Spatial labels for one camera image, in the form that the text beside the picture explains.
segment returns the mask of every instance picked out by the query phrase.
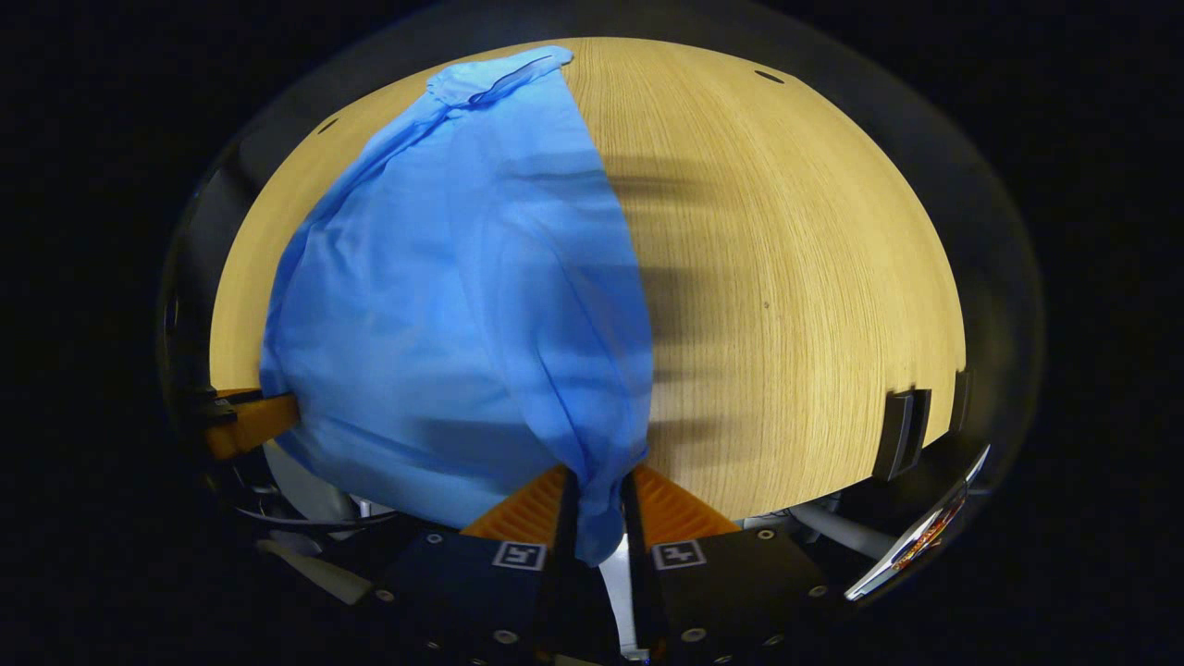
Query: wooden table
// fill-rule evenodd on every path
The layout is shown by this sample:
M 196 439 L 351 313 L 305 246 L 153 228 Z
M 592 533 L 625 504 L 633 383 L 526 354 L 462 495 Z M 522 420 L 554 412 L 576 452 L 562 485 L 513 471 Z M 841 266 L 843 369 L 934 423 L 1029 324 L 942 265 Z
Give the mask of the wooden table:
M 932 390 L 948 429 L 965 367 L 945 251 L 908 184 L 854 122 L 784 72 L 642 39 L 558 39 L 624 209 L 654 329 L 649 463 L 732 518 L 871 474 L 888 391 Z M 379 128 L 451 63 L 341 109 L 244 220 L 214 303 L 214 388 L 257 386 L 276 265 Z

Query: wood grain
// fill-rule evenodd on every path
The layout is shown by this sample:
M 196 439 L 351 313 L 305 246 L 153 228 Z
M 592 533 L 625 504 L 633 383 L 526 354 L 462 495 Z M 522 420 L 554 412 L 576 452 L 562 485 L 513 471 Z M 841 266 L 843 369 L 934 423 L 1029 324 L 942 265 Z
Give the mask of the wood grain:
M 953 275 L 924 207 L 871 139 L 802 82 L 757 63 L 641 39 L 546 44 L 575 55 L 562 72 L 642 267 L 655 469 L 740 518 L 869 476 L 889 390 L 931 389 L 926 443 L 947 430 L 965 366 Z M 214 305 L 215 388 L 258 385 L 289 238 L 369 136 L 448 64 L 326 119 L 263 188 Z

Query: wooden surface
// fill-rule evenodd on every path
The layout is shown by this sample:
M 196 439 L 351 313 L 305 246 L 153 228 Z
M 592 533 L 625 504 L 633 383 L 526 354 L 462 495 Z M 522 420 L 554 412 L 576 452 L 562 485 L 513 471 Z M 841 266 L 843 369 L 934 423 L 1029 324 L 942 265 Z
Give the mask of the wooden surface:
M 947 430 L 965 366 L 950 264 L 903 177 L 854 122 L 790 75 L 690 46 L 559 39 L 464 59 L 542 44 L 575 55 L 562 73 L 642 267 L 655 469 L 741 518 L 869 476 L 890 390 L 931 389 L 926 443 Z M 326 119 L 263 188 L 214 305 L 215 388 L 258 385 L 289 238 L 445 65 Z

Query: black background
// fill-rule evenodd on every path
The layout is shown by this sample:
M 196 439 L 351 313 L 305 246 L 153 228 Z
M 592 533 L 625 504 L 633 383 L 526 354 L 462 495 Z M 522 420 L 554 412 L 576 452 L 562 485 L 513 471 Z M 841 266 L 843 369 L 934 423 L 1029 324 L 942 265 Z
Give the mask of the black background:
M 1184 415 L 1172 348 L 1184 31 L 1151 4 L 1122 15 L 1008 5 L 948 17 L 786 7 L 965 129 L 1027 219 L 1048 302 L 1041 411 L 1009 481 L 940 561 L 836 633 L 832 661 L 1175 657 L 1179 603 L 1160 590 L 1180 561 L 1167 454 L 1180 443 L 1169 417 Z M 368 649 L 332 606 L 277 601 L 258 564 L 223 543 L 169 448 L 152 321 L 169 232 L 218 149 L 287 85 L 411 8 L 41 4 L 5 17 L 17 174 L 5 398 L 21 424 L 6 476 L 32 500 L 9 505 L 32 530 L 6 539 L 5 633 L 22 639 L 19 661 Z

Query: wrinkled fabric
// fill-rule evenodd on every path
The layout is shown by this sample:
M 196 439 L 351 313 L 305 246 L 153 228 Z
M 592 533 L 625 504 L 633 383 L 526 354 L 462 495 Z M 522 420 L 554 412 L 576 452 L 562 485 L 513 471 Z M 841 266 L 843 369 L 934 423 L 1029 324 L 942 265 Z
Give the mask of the wrinkled fabric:
M 260 379 L 296 395 L 278 441 L 309 470 L 455 527 L 566 465 L 597 564 L 646 454 L 652 342 L 571 58 L 452 65 L 371 139 L 279 261 Z

